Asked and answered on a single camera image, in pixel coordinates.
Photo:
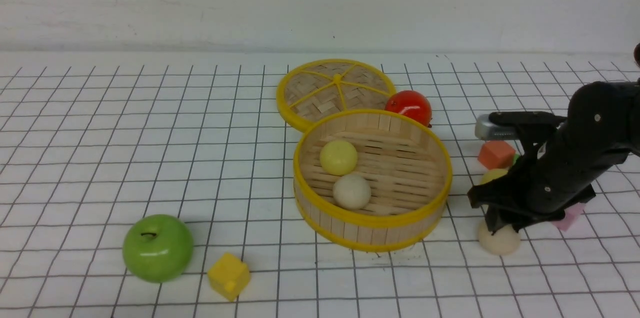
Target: orange cube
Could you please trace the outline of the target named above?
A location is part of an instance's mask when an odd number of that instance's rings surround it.
[[[488,141],[482,145],[478,161],[489,170],[509,168],[515,154],[516,150],[505,141]]]

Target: red ball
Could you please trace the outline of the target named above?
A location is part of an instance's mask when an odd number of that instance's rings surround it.
[[[430,127],[432,105],[422,93],[418,91],[400,91],[389,98],[384,109],[386,111],[407,116],[422,125]]]

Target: bamboo steamer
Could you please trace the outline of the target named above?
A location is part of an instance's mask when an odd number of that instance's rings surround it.
[[[391,80],[373,66],[351,59],[322,59],[286,74],[276,90],[276,104],[286,123],[306,132],[334,113],[384,109],[394,93]]]
[[[333,199],[338,176],[320,166],[320,151],[341,139],[358,151],[354,173],[371,186],[366,207],[348,211]],[[453,171],[446,148],[430,129],[379,109],[341,111],[322,118],[295,149],[294,195],[304,220],[328,240],[366,252],[413,245],[442,217]]]

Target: yellow toy block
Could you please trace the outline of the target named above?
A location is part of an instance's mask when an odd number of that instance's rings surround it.
[[[251,279],[247,264],[229,252],[220,257],[206,276],[211,288],[229,302],[236,300]]]

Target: grid paper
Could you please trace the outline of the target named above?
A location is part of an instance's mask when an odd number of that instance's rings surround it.
[[[334,245],[298,213],[301,134],[275,104],[290,67],[0,66],[0,316],[640,316],[640,159],[594,182],[598,197],[568,232],[525,229],[504,258],[478,245],[482,212],[466,198],[486,172],[478,115],[565,115],[581,85],[640,77],[631,59],[367,63],[427,96],[454,170],[438,227],[390,254]],[[162,285],[121,259],[129,227],[157,213],[180,217],[195,240],[187,271]],[[233,303],[205,277],[224,252],[252,271]]]

